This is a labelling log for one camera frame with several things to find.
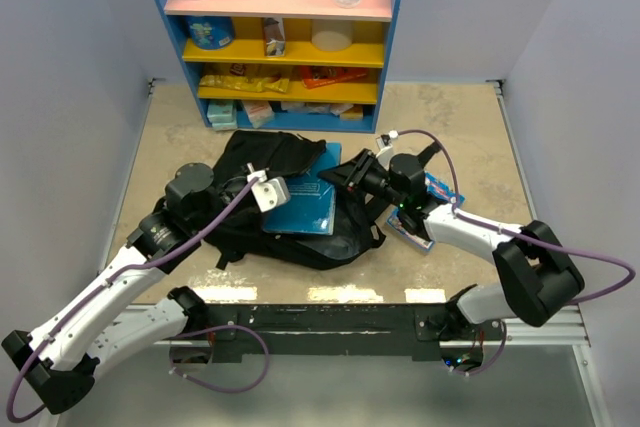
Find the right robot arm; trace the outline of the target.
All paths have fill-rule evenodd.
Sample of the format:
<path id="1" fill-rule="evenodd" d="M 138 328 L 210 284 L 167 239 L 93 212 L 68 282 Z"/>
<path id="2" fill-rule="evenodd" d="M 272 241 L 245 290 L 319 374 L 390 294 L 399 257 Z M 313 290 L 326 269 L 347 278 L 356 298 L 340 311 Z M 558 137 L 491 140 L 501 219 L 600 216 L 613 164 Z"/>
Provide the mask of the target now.
<path id="1" fill-rule="evenodd" d="M 382 165 L 364 149 L 319 176 L 395 206 L 408 235 L 457 247 L 496 268 L 498 283 L 471 286 L 450 300 L 445 326 L 452 337 L 469 339 L 481 323 L 504 318 L 544 325 L 584 289 L 583 276 L 545 223 L 499 224 L 455 208 L 455 194 L 435 195 L 424 168 L 438 151 L 431 144 L 418 155 L 395 154 Z"/>

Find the black backpack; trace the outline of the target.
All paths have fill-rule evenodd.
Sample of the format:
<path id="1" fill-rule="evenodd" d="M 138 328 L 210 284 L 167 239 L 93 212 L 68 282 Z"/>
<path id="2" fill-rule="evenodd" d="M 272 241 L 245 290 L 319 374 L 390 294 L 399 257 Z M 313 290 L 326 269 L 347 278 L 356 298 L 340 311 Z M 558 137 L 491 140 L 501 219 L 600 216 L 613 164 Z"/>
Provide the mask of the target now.
<path id="1" fill-rule="evenodd" d="M 214 166 L 185 164 L 166 184 L 154 210 L 189 238 L 227 207 L 246 184 L 248 168 L 280 178 L 289 200 L 267 212 L 247 195 L 204 241 L 220 254 L 223 270 L 248 254 L 319 271 L 347 265 L 380 247 L 376 224 L 391 205 L 416 201 L 418 178 L 439 152 L 428 145 L 418 155 L 400 154 L 390 165 L 368 149 L 342 162 L 337 143 L 285 132 L 236 131 Z"/>

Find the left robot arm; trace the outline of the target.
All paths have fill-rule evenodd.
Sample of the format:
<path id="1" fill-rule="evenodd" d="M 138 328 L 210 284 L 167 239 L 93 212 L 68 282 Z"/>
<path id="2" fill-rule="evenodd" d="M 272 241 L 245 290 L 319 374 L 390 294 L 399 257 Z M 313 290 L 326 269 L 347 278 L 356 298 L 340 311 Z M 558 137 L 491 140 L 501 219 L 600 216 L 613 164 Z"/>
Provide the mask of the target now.
<path id="1" fill-rule="evenodd" d="M 19 416 L 14 402 L 27 382 L 41 400 L 38 412 L 56 415 L 77 405 L 99 377 L 134 353 L 166 338 L 196 339 L 209 325 L 205 302 L 190 288 L 173 289 L 141 315 L 128 322 L 117 317 L 149 287 L 167 277 L 195 252 L 266 178 L 251 170 L 239 193 L 219 214 L 208 205 L 198 207 L 204 224 L 189 226 L 169 207 L 164 195 L 127 237 L 111 263 L 61 311 L 30 332 L 14 330 L 2 348 L 19 373 L 6 405 L 12 423 L 30 420 Z"/>

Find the light blue hardcover book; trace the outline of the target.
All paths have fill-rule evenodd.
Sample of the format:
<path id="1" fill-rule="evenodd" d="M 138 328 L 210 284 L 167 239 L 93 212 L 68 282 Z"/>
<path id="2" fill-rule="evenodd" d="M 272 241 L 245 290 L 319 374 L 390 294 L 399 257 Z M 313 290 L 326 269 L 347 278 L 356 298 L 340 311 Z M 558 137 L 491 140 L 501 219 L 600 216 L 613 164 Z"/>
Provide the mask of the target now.
<path id="1" fill-rule="evenodd" d="M 336 167 L 342 146 L 326 144 L 325 152 L 305 174 L 286 180 L 290 201 L 272 210 L 263 230 L 274 234 L 332 235 L 336 212 L 335 186 L 318 178 L 319 171 Z"/>

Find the blue children's book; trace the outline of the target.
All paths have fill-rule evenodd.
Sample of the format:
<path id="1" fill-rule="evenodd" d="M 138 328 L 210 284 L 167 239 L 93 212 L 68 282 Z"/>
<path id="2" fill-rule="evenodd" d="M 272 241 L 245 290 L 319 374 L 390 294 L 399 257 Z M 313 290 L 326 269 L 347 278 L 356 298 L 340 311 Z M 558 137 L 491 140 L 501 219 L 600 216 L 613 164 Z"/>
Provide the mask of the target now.
<path id="1" fill-rule="evenodd" d="M 429 172 L 425 173 L 426 194 L 424 204 L 410 207 L 409 211 L 415 213 L 414 217 L 418 220 L 418 226 L 422 228 L 419 235 L 412 234 L 407 231 L 400 219 L 400 209 L 394 208 L 386 220 L 386 224 L 406 242 L 415 248 L 429 253 L 435 242 L 426 238 L 426 229 L 423 225 L 423 218 L 435 208 L 444 204 L 453 204 L 456 202 L 455 192 L 443 181 Z"/>

